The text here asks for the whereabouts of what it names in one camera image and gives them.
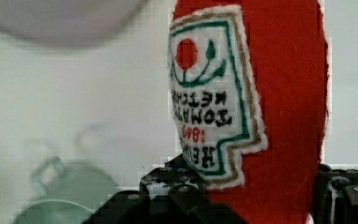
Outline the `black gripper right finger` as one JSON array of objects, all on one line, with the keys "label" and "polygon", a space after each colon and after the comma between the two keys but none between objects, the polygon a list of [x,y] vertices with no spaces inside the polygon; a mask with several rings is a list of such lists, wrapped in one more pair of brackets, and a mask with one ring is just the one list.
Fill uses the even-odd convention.
[{"label": "black gripper right finger", "polygon": [[358,224],[358,170],[320,164],[310,215],[314,224]]}]

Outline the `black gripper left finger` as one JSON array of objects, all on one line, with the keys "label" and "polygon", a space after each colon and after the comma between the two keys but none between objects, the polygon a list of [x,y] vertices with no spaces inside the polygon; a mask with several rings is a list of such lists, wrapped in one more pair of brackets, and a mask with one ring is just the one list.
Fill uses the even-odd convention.
[{"label": "black gripper left finger", "polygon": [[248,224],[224,203],[212,203],[182,155],[143,176],[137,190],[112,196],[82,224]]}]

